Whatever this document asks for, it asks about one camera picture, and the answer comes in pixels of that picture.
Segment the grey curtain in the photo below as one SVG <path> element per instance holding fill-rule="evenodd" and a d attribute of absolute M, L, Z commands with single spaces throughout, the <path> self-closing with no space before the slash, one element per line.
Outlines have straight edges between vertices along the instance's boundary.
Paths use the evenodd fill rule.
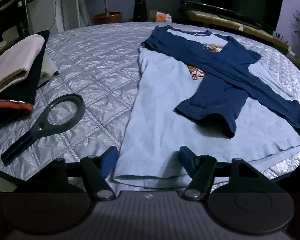
<path fill-rule="evenodd" d="M 91 25 L 85 0 L 61 0 L 61 8 L 65 31 Z"/>

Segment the black standing fan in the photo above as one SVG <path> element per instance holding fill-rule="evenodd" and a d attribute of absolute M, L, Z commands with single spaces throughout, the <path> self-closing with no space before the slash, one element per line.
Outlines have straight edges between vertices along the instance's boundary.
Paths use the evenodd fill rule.
<path fill-rule="evenodd" d="M 56 22 L 56 0 L 26 0 L 33 33 L 53 29 Z"/>

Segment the blue raglan graphic shirt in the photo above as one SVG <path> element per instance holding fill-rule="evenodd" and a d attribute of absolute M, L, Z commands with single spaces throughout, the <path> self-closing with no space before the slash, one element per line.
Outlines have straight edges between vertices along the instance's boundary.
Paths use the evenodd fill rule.
<path fill-rule="evenodd" d="M 300 152 L 300 103 L 231 36 L 156 27 L 139 48 L 141 79 L 113 178 L 185 187 L 179 148 L 263 171 Z"/>

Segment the black magnifying glass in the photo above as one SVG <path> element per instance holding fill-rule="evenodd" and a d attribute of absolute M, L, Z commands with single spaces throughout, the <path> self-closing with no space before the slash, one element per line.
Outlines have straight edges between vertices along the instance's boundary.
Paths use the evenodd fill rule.
<path fill-rule="evenodd" d="M 67 122 L 60 125 L 51 124 L 48 115 L 51 110 L 60 103 L 72 102 L 77 107 L 76 114 Z M 66 132 L 79 123 L 85 113 L 83 98 L 79 94 L 66 94 L 53 100 L 45 107 L 33 126 L 14 142 L 3 154 L 1 161 L 4 166 L 10 165 L 22 152 L 29 148 L 34 142 L 43 137 Z"/>

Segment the white cloth at bed edge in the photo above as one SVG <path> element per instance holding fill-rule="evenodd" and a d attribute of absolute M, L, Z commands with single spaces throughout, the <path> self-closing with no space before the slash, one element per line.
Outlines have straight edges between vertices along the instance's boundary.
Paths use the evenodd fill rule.
<path fill-rule="evenodd" d="M 0 56 L 0 93 L 28 77 L 44 42 L 45 39 L 41 35 L 30 35 Z"/>

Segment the potted tree in red pot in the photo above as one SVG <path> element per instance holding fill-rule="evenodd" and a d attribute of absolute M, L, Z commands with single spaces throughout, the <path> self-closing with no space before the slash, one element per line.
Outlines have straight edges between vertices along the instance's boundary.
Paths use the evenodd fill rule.
<path fill-rule="evenodd" d="M 93 16 L 92 22 L 93 25 L 102 25 L 102 24 L 113 24 L 120 23 L 122 21 L 123 13 L 119 11 L 110 12 L 108 0 L 104 0 L 104 13 L 97 14 Z"/>

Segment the orange tissue box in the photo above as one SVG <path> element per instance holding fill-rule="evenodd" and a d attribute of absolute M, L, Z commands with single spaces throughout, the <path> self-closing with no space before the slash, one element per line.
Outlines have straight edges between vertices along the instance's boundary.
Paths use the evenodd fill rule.
<path fill-rule="evenodd" d="M 166 22 L 171 23 L 171 16 L 170 14 L 165 14 L 163 12 L 157 12 L 155 17 L 155 22 Z"/>

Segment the wooden TV stand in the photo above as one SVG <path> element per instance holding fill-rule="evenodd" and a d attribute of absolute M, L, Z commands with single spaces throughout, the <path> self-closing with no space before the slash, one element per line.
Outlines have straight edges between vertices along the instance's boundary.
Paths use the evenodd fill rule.
<path fill-rule="evenodd" d="M 244 23 L 235 22 L 215 14 L 194 10 L 182 12 L 180 16 L 173 18 L 172 22 L 221 30 L 261 42 L 283 53 L 300 70 L 300 56 L 294 55 L 288 42 L 284 41 L 282 36 L 277 33 L 269 34 Z"/>

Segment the white wall socket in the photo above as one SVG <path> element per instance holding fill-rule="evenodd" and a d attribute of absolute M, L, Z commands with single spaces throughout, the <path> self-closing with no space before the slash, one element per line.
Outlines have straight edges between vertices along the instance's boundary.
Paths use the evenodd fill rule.
<path fill-rule="evenodd" d="M 150 10 L 149 11 L 149 17 L 150 18 L 156 18 L 157 11 L 156 10 Z"/>

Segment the black speaker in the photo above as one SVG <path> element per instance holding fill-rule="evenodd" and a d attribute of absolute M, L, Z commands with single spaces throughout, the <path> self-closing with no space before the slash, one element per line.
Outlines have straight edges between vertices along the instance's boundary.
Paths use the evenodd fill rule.
<path fill-rule="evenodd" d="M 146 0 L 135 0 L 133 18 L 134 22 L 147 22 L 147 5 Z"/>

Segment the dark wooden chair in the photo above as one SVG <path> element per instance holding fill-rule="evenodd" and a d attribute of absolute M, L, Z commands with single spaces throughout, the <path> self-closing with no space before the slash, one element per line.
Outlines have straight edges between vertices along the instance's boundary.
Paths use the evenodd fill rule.
<path fill-rule="evenodd" d="M 28 35 L 26 0 L 0 0 L 0 53 Z"/>

